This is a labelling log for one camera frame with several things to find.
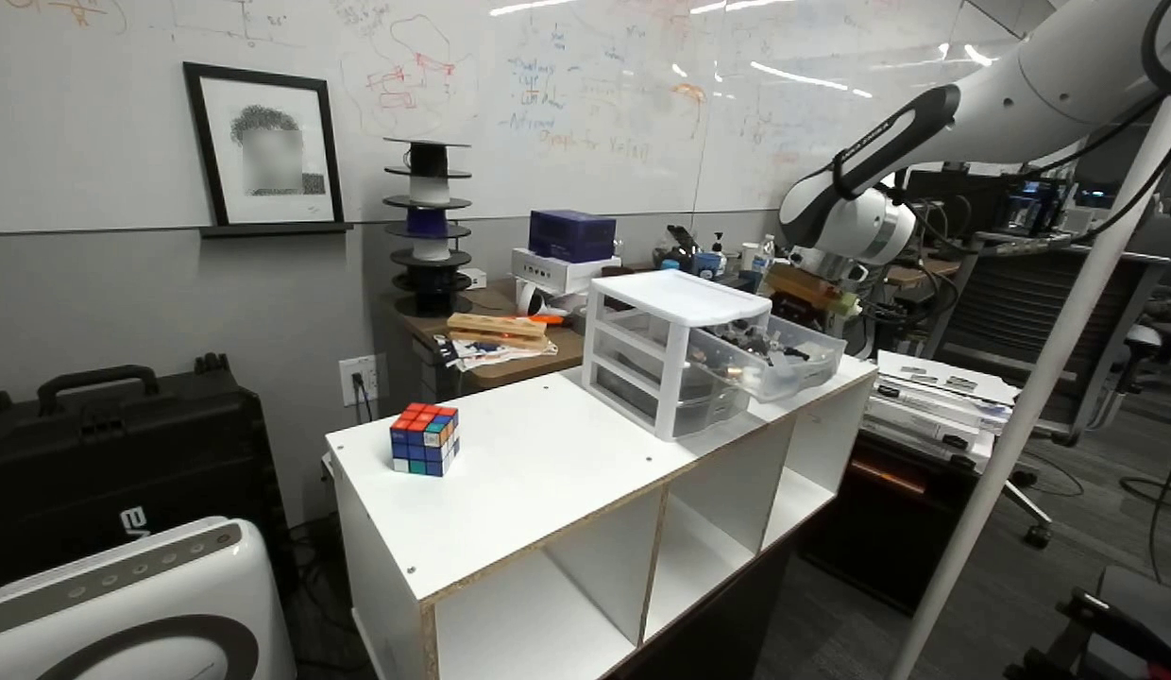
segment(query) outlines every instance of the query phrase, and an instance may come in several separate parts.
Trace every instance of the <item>whiteboard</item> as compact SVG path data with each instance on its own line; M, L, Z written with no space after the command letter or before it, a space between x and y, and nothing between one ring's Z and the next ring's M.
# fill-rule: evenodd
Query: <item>whiteboard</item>
M1012 37L958 0L0 0L0 236L206 228L180 62L316 77L347 223L457 129L466 216L744 211Z

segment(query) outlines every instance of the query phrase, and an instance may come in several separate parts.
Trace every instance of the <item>picture frame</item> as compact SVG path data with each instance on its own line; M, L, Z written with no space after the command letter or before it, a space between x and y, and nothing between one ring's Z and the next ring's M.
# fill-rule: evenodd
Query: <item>picture frame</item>
M325 81L180 66L215 232L342 232Z

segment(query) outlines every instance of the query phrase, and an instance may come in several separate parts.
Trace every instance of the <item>black case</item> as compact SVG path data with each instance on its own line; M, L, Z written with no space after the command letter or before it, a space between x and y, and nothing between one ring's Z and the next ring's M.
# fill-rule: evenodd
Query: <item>black case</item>
M262 401L224 355L194 375L63 375L0 398L0 585L203 514L250 519L291 583Z

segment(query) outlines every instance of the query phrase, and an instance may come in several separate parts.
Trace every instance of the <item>plastic drawer organizer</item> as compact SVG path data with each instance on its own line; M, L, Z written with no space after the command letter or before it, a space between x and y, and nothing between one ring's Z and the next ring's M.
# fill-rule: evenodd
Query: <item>plastic drawer organizer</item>
M394 421L330 435L351 619L378 676L604 676L835 500L875 379L867 362L837 358L822 384L753 401L744 382L689 358L694 325L647 305L668 294L662 279L600 291L628 294L642 316L594 325L594 350L608 350L594 379L673 394L668 415L662 401L598 398L584 372L477 394L453 401L459 457L440 481L388 470ZM763 313L715 287L662 304L707 325ZM707 428L653 431L689 425L690 408Z
M594 279L584 391L662 438L784 401L837 372L846 344L770 304L685 273Z

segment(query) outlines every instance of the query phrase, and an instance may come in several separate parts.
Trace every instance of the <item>cubby shelf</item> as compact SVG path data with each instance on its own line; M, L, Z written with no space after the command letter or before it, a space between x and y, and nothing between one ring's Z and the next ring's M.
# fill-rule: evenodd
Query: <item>cubby shelf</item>
M388 421L330 435L351 615L385 680L604 676L837 488L874 365L658 438L582 372L457 401L446 481L388 470Z

